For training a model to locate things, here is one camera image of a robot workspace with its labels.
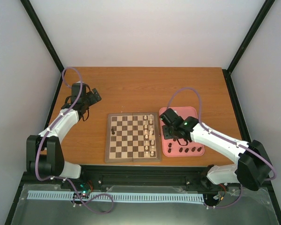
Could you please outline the dark rook chess piece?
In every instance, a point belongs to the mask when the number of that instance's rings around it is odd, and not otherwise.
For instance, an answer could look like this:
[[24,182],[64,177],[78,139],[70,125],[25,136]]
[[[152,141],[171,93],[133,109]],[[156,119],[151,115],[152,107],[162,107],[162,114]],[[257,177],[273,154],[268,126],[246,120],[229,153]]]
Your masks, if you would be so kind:
[[168,144],[168,153],[171,153],[171,147],[172,147],[172,143]]

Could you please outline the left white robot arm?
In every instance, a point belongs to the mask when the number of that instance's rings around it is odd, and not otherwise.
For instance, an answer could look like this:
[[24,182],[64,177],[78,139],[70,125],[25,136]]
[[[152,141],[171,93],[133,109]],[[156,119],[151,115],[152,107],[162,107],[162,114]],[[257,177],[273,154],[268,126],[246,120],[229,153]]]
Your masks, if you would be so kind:
[[81,189],[87,186],[88,177],[81,173],[81,166],[64,159],[61,143],[78,121],[86,121],[90,106],[101,101],[96,89],[77,82],[71,86],[71,95],[65,99],[56,119],[38,135],[30,135],[26,141],[26,169],[36,177],[72,178],[71,182]]

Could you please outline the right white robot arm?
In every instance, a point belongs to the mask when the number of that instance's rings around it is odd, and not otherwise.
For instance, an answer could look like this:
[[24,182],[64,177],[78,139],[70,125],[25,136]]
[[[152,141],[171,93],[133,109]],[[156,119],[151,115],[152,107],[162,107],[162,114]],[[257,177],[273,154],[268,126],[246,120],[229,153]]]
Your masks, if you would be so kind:
[[239,183],[249,190],[257,191],[273,171],[271,163],[259,153],[264,148],[263,145],[256,140],[246,142],[233,139],[208,127],[195,117],[183,119],[171,108],[166,109],[160,119],[176,140],[183,139],[205,145],[233,162],[231,165],[211,166],[201,180],[205,186]]

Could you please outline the wooden chess board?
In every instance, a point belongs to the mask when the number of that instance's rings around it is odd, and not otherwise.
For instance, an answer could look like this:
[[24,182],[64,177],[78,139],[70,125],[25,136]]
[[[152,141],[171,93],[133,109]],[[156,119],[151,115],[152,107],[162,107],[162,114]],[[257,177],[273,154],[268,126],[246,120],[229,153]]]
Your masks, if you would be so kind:
[[161,161],[160,128],[156,112],[111,113],[107,118],[106,163]]

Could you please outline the pink plastic tray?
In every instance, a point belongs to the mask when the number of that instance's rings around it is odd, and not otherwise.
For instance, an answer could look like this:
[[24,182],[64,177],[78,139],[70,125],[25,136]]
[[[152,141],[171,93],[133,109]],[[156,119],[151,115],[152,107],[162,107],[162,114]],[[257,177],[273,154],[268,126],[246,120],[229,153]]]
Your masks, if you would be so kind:
[[195,108],[163,107],[159,111],[163,153],[167,157],[197,157],[205,153],[204,145],[191,140],[190,131],[198,116]]

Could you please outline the black aluminium frame rail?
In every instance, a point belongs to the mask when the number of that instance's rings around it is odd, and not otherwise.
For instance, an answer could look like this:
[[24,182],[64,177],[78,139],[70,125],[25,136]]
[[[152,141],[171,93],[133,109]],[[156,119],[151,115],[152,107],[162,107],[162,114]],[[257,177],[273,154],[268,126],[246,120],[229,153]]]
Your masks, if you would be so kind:
[[218,190],[207,178],[208,167],[164,167],[164,166],[118,166],[82,165],[81,175],[72,179],[79,187],[82,183],[92,182],[94,189],[112,186],[162,186],[182,187],[192,191]]

